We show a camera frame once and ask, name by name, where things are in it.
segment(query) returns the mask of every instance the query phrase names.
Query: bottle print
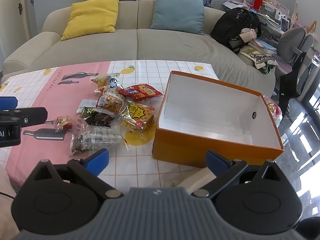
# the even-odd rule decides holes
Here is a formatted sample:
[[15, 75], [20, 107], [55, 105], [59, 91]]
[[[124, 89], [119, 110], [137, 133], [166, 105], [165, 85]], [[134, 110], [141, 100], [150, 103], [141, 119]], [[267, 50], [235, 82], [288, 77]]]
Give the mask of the bottle print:
[[79, 83], [79, 81], [65, 80], [58, 83], [58, 85], [68, 85], [73, 83]]
[[98, 76], [99, 73], [86, 73], [86, 72], [79, 72], [79, 73], [75, 73], [75, 74], [71, 74], [71, 75], [65, 75], [63, 76], [62, 80], [66, 80], [69, 78], [85, 78], [85, 77], [89, 77], [89, 76]]
[[37, 131], [24, 131], [23, 135], [33, 136], [37, 140], [63, 141], [66, 131], [51, 128], [40, 128]]

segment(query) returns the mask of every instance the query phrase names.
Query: floor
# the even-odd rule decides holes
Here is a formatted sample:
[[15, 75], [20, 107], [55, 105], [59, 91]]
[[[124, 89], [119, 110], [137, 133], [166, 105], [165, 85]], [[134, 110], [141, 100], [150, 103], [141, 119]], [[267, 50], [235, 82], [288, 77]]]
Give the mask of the floor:
[[320, 131], [299, 101], [291, 99], [289, 106], [278, 127], [284, 152], [276, 163], [303, 204], [301, 219], [320, 216]]

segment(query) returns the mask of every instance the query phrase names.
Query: candy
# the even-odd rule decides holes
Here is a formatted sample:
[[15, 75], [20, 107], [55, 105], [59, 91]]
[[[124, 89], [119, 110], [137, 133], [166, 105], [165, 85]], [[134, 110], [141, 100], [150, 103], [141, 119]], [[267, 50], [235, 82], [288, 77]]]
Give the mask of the candy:
[[162, 96], [162, 93], [148, 84], [134, 85], [125, 89], [121, 89], [118, 92], [124, 96], [132, 98], [135, 102]]
[[59, 116], [56, 119], [55, 129], [58, 130], [65, 130], [65, 131], [72, 131], [73, 130], [73, 118], [70, 116]]

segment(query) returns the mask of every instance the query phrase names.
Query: table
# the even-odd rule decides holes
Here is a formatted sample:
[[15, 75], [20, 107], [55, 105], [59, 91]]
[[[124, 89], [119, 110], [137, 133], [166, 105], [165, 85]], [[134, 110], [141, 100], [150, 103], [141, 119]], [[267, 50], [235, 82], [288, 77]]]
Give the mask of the table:
[[[48, 111], [45, 124], [22, 129], [20, 145], [0, 149], [0, 160], [13, 186], [21, 187], [41, 159], [49, 159], [53, 164], [66, 163], [70, 159], [71, 133], [57, 138], [53, 120], [60, 115], [76, 114], [82, 99], [98, 99], [99, 95], [93, 92], [96, 84], [90, 81], [90, 77], [124, 73], [118, 79], [123, 87], [148, 83], [164, 93], [172, 70], [218, 79], [210, 64], [161, 60], [68, 65], [10, 77], [2, 86], [0, 96], [15, 96], [18, 107], [44, 106]], [[156, 109], [155, 120], [162, 100], [163, 97], [146, 100], [146, 104]], [[83, 120], [77, 116], [76, 131], [82, 123]], [[163, 187], [172, 178], [197, 169], [153, 159], [155, 124], [152, 128], [146, 144], [141, 145], [141, 140], [127, 137], [129, 150], [119, 147], [110, 151], [109, 164], [99, 178], [126, 193], [130, 187]]]

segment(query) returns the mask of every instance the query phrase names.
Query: sofa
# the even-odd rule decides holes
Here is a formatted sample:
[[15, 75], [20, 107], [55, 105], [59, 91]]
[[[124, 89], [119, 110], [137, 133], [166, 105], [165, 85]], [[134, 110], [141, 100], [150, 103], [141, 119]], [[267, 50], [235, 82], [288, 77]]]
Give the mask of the sofa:
[[42, 32], [4, 61], [2, 83], [13, 75], [63, 65], [155, 59], [210, 63], [220, 80], [269, 97], [272, 95], [276, 80], [274, 70], [262, 74], [210, 36], [223, 11], [205, 7], [204, 35], [198, 35], [150, 29], [154, 5], [155, 0], [120, 1], [114, 33], [65, 41], [60, 38], [67, 26], [71, 7], [50, 13]]

